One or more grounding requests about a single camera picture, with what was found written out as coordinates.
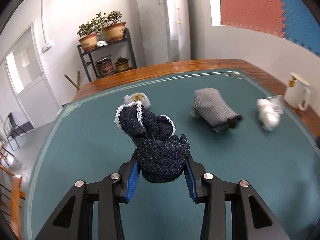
blue gripper pad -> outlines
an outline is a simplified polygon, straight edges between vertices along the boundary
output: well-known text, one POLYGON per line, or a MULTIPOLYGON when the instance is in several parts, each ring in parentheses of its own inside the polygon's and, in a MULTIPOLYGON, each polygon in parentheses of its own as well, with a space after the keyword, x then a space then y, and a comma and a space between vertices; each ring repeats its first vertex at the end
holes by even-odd
POLYGON ((196 182, 193 177, 188 161, 186 161, 186 165, 184 166, 184 176, 186 177, 189 195, 192 198, 193 202, 196 202, 196 182))
POLYGON ((134 193, 136 191, 137 184, 138 184, 139 174, 140 174, 140 168, 138 167, 138 161, 135 161, 133 168, 131 170, 129 180, 128 180, 127 194, 125 195, 125 198, 128 203, 134 197, 134 193))

mug handle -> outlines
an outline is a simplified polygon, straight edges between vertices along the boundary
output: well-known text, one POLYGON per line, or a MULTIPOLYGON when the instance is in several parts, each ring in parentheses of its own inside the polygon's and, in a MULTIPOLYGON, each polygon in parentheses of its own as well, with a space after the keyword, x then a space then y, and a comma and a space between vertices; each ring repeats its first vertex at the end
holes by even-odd
POLYGON ((298 107, 301 111, 306 111, 309 105, 309 98, 310 98, 310 90, 308 88, 305 88, 306 96, 304 99, 304 106, 302 104, 298 104, 298 107))

wooden table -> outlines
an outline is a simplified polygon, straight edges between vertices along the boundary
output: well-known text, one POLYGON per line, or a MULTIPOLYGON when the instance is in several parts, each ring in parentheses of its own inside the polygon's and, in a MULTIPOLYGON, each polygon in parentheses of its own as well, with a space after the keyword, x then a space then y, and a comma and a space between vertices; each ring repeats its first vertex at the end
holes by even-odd
MULTIPOLYGON (((149 79, 165 75, 184 73, 189 71, 210 70, 210 69, 228 69, 238 68, 250 77, 258 81, 262 86, 268 88, 276 95, 283 95, 286 85, 271 76, 264 70, 239 59, 203 59, 164 63, 143 68, 137 68, 109 77, 95 80, 85 84, 76 94, 74 101, 80 98, 92 95, 94 93, 113 88, 116 86, 149 79)), ((320 135, 320 117, 309 107, 307 111, 301 112, 293 109, 310 129, 314 136, 320 135)))

white door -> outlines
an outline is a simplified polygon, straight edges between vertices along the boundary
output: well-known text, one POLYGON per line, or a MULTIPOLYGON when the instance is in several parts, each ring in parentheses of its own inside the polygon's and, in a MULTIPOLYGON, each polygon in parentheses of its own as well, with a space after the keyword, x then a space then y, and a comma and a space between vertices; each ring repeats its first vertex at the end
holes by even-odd
POLYGON ((41 67, 31 27, 6 55, 9 77, 18 101, 34 128, 53 122, 57 103, 41 67))

white sock trim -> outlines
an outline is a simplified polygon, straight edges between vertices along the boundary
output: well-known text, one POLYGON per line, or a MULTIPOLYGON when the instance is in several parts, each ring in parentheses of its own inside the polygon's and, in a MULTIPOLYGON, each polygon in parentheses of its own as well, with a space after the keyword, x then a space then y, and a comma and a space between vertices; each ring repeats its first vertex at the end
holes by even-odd
POLYGON ((116 119, 115 119, 115 123, 117 125, 117 127, 124 132, 124 130, 122 129, 121 125, 120 125, 120 121, 119 121, 119 116, 120 113, 122 111, 123 108, 125 107, 132 107, 132 106, 137 106, 137 119, 139 124, 144 128, 144 125, 142 123, 142 102, 141 101, 136 101, 136 102, 132 102, 130 104, 125 104, 125 105, 121 105, 118 107, 117 111, 116 111, 116 119))
POLYGON ((172 134, 171 134, 171 136, 174 135, 174 133, 176 132, 176 127, 175 127, 173 121, 171 120, 171 118, 169 116, 165 115, 165 114, 161 114, 161 116, 164 116, 166 119, 168 119, 168 121, 170 122, 170 124, 172 126, 172 134))

